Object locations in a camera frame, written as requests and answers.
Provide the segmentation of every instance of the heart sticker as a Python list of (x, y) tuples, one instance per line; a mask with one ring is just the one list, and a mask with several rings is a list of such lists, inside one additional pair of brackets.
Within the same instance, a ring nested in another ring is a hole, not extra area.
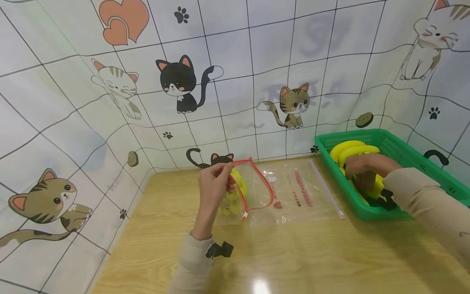
[(105, 0), (100, 5), (99, 13), (101, 20), (109, 27), (104, 30), (103, 37), (111, 45), (127, 45), (128, 38), (136, 43), (149, 22), (149, 11), (141, 0), (123, 0), (122, 4)]

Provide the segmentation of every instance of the bunch of bananas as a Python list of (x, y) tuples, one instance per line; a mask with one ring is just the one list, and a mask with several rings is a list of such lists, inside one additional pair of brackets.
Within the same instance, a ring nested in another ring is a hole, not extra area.
[[(329, 155), (331, 156), (333, 161), (336, 163), (336, 165), (338, 165), (341, 172), (345, 175), (346, 158), (350, 156), (354, 156), (354, 155), (368, 154), (368, 153), (380, 153), (380, 150), (375, 146), (366, 145), (362, 141), (350, 140), (350, 141), (342, 142), (336, 145), (335, 147), (333, 147)], [(397, 207), (395, 202), (392, 200), (392, 194), (388, 190), (384, 189), (384, 184), (382, 183), (381, 176), (376, 175), (376, 181), (374, 183), (374, 188), (372, 190), (362, 191), (362, 193), (360, 193), (356, 189), (356, 186), (354, 185), (354, 180), (355, 180), (355, 176), (352, 178), (352, 180), (349, 181), (349, 183), (354, 187), (360, 199), (366, 205), (370, 206), (366, 198), (372, 198), (372, 199), (375, 199), (380, 206), (382, 206), (383, 208), (387, 210), (393, 210)]]
[[(235, 168), (233, 168), (230, 175), (233, 177), (236, 184), (240, 188), (240, 191), (242, 192), (243, 196), (246, 197), (246, 183), (243, 180), (241, 173)], [(226, 216), (242, 214), (242, 203), (237, 188), (235, 188), (232, 193), (225, 193), (225, 197), (222, 199), (222, 202), (219, 206), (219, 213)]]

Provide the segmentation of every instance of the table surface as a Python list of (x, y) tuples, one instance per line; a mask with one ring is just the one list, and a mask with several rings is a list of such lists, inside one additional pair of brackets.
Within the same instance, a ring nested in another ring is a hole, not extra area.
[[(216, 242), (235, 249), (215, 259), (208, 293), (470, 293), (466, 271), (418, 223), (359, 220), (321, 159), (313, 159), (346, 220), (215, 227)], [(197, 174), (151, 178), (94, 294), (166, 293), (198, 208)]]

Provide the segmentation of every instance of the basket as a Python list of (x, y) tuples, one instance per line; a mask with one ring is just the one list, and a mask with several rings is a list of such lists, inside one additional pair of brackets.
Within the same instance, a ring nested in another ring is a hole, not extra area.
[(359, 140), (363, 141), (365, 144), (377, 146), (381, 154), (392, 158), (402, 167), (416, 167), (430, 178), (437, 181), (447, 194), (454, 197), (465, 206), (470, 207), (469, 188), (387, 130), (367, 129), (316, 137), (315, 143), (321, 151), (323, 161), (338, 183), (340, 189), (346, 195), (346, 199), (349, 201), (358, 218), (364, 221), (373, 221), (400, 219), (409, 217), (410, 215), (399, 208), (387, 211), (373, 201), (369, 202), (370, 206), (362, 202), (357, 192), (329, 155), (329, 152), (334, 146), (349, 140)]

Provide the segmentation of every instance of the plastic bag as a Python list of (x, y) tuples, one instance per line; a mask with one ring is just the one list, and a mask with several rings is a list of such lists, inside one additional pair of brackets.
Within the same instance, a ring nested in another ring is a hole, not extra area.
[(242, 223), (249, 213), (269, 207), (274, 193), (266, 178), (256, 168), (251, 158), (233, 161), (230, 176), (235, 181), (235, 191), (226, 193), (222, 200), (216, 225)]
[(338, 219), (338, 215), (345, 218), (328, 187), (323, 185), (320, 173), (315, 172), (316, 167), (311, 166), (309, 160), (290, 163), (271, 161), (258, 163), (257, 166), (268, 180), (274, 200), (267, 209), (254, 211), (250, 215), (252, 226), (331, 220)]

